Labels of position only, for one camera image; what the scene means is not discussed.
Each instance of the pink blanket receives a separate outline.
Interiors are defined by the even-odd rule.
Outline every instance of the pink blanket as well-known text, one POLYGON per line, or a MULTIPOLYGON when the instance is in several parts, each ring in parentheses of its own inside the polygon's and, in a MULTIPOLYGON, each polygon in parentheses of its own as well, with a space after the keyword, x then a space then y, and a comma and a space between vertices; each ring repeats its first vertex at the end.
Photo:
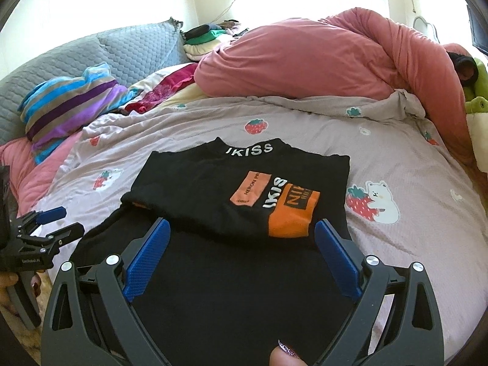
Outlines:
POLYGON ((254 29, 202 59, 195 82, 212 97, 382 100, 394 89, 406 89, 420 99, 453 156, 486 184, 476 168, 463 89, 445 48, 371 10, 254 29))
POLYGON ((32 143, 27 138, 15 139, 0 146, 0 162, 10 165, 10 188, 19 204, 19 215, 30 211, 47 193, 56 172, 80 134, 71 135, 39 165, 34 162, 32 143))

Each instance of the blue gripper pad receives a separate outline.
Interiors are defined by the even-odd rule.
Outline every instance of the blue gripper pad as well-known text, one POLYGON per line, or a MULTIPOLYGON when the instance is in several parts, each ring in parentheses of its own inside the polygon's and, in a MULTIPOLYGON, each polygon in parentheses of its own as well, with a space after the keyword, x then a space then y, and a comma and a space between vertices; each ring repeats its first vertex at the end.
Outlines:
POLYGON ((328 221, 321 220, 315 225, 315 243, 327 262, 337 286, 343 296, 357 302, 362 295, 359 271, 340 241, 346 239, 341 239, 328 221))
POLYGON ((147 284, 168 246, 170 232, 168 221, 161 220, 125 270, 123 294, 129 303, 146 290, 147 284))
POLYGON ((40 225, 48 224, 52 223, 53 221, 61 220, 65 217, 66 209, 60 206, 59 208, 46 210, 45 212, 39 212, 39 214, 36 216, 36 223, 40 225))

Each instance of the gray cushion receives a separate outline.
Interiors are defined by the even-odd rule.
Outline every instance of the gray cushion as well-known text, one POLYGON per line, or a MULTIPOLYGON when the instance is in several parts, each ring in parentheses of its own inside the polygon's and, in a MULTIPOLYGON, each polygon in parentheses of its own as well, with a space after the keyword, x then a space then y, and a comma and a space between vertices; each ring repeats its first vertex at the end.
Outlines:
POLYGON ((0 80, 0 144, 25 135, 17 107, 38 84, 53 77, 78 77, 89 66, 107 62, 120 84, 129 87, 156 70, 189 62, 173 18, 149 25, 102 31, 24 63, 0 80))

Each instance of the fingernail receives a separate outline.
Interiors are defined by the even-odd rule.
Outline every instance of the fingernail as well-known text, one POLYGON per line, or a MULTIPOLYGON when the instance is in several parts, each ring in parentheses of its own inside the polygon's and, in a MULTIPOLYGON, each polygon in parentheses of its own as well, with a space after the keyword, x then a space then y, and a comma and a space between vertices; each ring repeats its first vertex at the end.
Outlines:
POLYGON ((300 359, 300 357, 295 353, 294 350, 292 350, 290 347, 287 347, 285 344, 283 344, 280 340, 278 340, 278 345, 280 348, 286 352, 288 355, 293 356, 294 358, 300 359))
POLYGON ((40 288, 39 288, 39 284, 37 282, 34 282, 32 284, 32 289, 34 290, 34 295, 36 297, 39 297, 39 295, 41 294, 41 291, 39 290, 40 288))

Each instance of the metal screw head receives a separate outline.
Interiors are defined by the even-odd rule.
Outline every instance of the metal screw head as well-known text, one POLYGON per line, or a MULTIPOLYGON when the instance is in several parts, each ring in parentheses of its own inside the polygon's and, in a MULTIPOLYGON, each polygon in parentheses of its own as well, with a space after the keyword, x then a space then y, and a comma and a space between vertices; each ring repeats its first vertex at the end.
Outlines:
POLYGON ((108 256, 107 257, 107 260, 105 260, 105 262, 108 264, 108 265, 114 265, 114 264, 117 264, 119 262, 119 256, 117 255, 111 255, 111 256, 108 256))
POLYGON ((70 261, 65 261, 63 264, 61 264, 61 270, 63 271, 69 271, 72 267, 73 265, 70 261))
POLYGON ((421 263, 418 263, 418 262, 414 263, 412 267, 415 271, 418 271, 418 272, 424 271, 424 266, 421 263))
POLYGON ((366 263, 369 265, 378 265, 380 260, 376 256, 368 256, 366 257, 366 263))

